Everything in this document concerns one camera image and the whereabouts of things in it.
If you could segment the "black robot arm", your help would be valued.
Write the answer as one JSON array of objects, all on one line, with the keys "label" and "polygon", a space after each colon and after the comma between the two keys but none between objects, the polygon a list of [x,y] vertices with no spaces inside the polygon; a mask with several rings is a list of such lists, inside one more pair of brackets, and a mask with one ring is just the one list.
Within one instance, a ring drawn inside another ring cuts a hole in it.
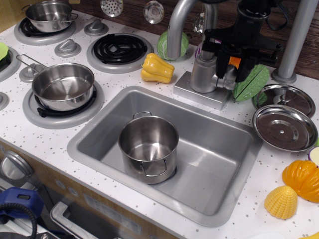
[{"label": "black robot arm", "polygon": [[244,81],[260,63],[276,64],[283,46],[263,36],[260,30],[271,8],[280,3],[280,0],[242,0],[237,5],[237,18],[231,27],[205,30],[203,50],[217,57],[218,78],[224,77],[231,57],[241,59],[235,78],[237,83]]}]

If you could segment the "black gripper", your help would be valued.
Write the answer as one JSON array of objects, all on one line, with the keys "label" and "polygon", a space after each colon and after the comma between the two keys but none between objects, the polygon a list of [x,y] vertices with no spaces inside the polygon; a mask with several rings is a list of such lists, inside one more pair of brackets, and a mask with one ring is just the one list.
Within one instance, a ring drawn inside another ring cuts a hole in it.
[{"label": "black gripper", "polygon": [[235,23],[228,28],[208,29],[204,32],[203,50],[215,53],[216,75],[223,78],[230,56],[241,59],[236,74],[236,83],[243,82],[259,60],[275,64],[283,45],[260,33],[270,11],[238,11]]}]

